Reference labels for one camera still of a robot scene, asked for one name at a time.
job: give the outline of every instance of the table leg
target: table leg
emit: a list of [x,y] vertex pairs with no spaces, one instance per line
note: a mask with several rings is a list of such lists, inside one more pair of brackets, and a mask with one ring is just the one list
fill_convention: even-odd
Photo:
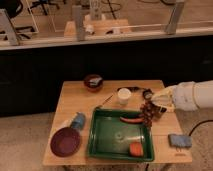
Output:
[[168,171],[171,168],[171,166],[172,163],[167,163],[160,169],[160,171]]
[[64,165],[64,166],[62,166],[62,167],[63,167],[64,171],[70,171],[69,166]]

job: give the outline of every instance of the food item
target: food item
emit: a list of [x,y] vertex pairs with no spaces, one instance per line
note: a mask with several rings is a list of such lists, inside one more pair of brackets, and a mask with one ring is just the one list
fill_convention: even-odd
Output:
[[143,147],[140,142],[132,142],[129,146],[129,152],[131,156],[141,157],[143,156]]
[[123,122],[127,122],[127,123],[141,123],[144,121],[143,118],[134,118],[134,119],[130,119],[130,118],[124,118],[124,117],[120,117],[120,120]]

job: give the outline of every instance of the cord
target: cord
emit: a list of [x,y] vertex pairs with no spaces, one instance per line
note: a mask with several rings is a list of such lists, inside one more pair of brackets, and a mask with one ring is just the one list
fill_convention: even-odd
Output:
[[[108,2],[105,2],[105,1],[101,1],[102,4],[106,4],[106,5],[109,5]],[[116,9],[113,9],[114,12],[117,12],[117,11],[120,11],[122,9],[122,5],[119,4],[119,3],[114,3],[114,2],[111,2],[111,5],[115,5],[115,6],[118,6],[118,8]],[[102,11],[103,13],[111,13],[111,11]]]
[[138,2],[143,2],[143,3],[148,3],[148,4],[157,4],[159,3],[160,1],[159,0],[156,0],[156,1],[153,1],[153,2],[149,2],[147,0],[138,0]]
[[[101,1],[103,4],[107,4],[109,5],[110,11],[103,11],[103,13],[111,13],[114,19],[117,19],[115,12],[119,11],[122,9],[122,5],[119,3],[114,3],[114,2],[110,2],[110,0],[107,0],[107,2],[105,1]],[[117,9],[113,9],[112,5],[116,5],[119,6]]]
[[167,2],[165,2],[164,0],[160,0],[163,4],[165,4],[165,5],[174,5],[174,3],[167,3]]
[[192,130],[189,132],[189,136],[191,137],[192,136],[192,134],[193,134],[193,132],[196,130],[196,128],[198,128],[200,125],[202,125],[202,124],[204,124],[204,123],[208,123],[208,122],[213,122],[213,120],[212,119],[210,119],[210,120],[205,120],[205,121],[201,121],[201,122],[199,122],[198,124],[196,124],[193,128],[192,128]]
[[108,4],[109,4],[109,8],[110,8],[110,11],[111,11],[111,13],[112,13],[112,16],[113,16],[113,18],[116,20],[117,17],[116,17],[116,15],[115,15],[115,12],[113,11],[112,4],[111,4],[110,0],[107,0],[107,2],[108,2]]

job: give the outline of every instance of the white container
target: white container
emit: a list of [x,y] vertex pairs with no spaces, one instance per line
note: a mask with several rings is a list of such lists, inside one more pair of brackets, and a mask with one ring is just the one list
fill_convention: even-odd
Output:
[[119,104],[126,105],[131,96],[132,96],[132,93],[129,89],[121,88],[118,91],[118,102],[119,102]]

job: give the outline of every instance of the dark bowl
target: dark bowl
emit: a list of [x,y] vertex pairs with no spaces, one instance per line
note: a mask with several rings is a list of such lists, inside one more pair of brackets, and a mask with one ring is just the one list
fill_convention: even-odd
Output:
[[[100,79],[97,84],[91,84],[91,80]],[[103,78],[98,74],[90,74],[84,78],[84,86],[90,92],[100,91],[103,87]]]

